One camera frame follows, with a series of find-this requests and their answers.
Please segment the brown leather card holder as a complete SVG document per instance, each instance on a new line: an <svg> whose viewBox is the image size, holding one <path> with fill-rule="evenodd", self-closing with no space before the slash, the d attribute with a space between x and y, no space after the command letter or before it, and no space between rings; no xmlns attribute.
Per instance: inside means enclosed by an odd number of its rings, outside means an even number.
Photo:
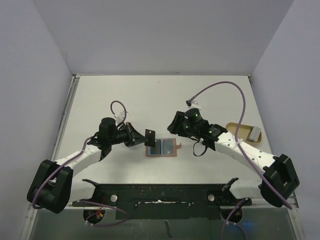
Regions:
<svg viewBox="0 0 320 240"><path fill-rule="evenodd" d="M182 147L176 138L156 138L154 147L147 146L145 156L151 157L176 157L178 150Z"/></svg>

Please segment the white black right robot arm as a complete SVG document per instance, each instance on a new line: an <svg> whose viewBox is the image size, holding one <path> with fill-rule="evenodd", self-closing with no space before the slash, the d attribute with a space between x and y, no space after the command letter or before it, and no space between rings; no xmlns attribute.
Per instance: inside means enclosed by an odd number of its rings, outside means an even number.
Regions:
<svg viewBox="0 0 320 240"><path fill-rule="evenodd" d="M243 164L260 178L261 183L241 183L237 180L222 192L223 200L230 205L242 198L263 198L274 207L291 209L288 198L300 181L290 157L263 152L235 137L226 128L210 124L199 109L177 111L167 130L180 137L194 139L206 149L225 154Z"/></svg>

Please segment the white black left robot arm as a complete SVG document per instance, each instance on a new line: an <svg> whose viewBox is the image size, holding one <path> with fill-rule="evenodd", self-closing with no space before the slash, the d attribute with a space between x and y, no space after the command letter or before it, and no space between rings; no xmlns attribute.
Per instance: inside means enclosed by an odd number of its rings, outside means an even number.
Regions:
<svg viewBox="0 0 320 240"><path fill-rule="evenodd" d="M146 129L144 134L140 134L129 122L116 123L115 119L105 117L98 131L84 141L79 151L56 161L46 159L40 163L28 190L27 200L34 209L47 209L56 214L69 202L82 199L95 206L102 199L101 191L95 188L89 188L84 193L73 190L73 177L105 159L113 145L124 144L130 148L144 144L154 147L155 143L155 131Z"/></svg>

